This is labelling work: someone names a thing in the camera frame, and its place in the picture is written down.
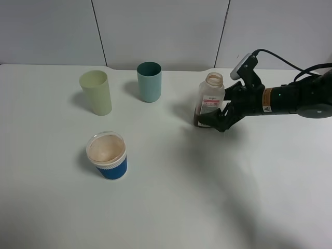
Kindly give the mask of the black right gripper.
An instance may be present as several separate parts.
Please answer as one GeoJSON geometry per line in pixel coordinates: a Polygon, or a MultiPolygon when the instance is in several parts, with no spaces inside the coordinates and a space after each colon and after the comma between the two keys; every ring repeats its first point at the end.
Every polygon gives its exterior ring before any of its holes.
{"type": "Polygon", "coordinates": [[[234,85],[225,89],[224,100],[230,101],[225,108],[220,108],[198,116],[198,121],[219,132],[225,132],[233,124],[247,116],[261,116],[262,94],[265,86],[260,79],[254,79],[252,84],[242,85],[237,81],[234,85]]]}

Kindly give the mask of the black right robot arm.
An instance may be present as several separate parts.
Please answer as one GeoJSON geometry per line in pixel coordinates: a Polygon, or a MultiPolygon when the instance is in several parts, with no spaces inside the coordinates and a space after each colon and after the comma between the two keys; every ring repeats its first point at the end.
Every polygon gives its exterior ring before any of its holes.
{"type": "Polygon", "coordinates": [[[226,89],[224,109],[198,116],[219,132],[247,116],[297,114],[305,118],[331,117],[331,71],[274,88],[266,88],[256,73],[226,89]]]}

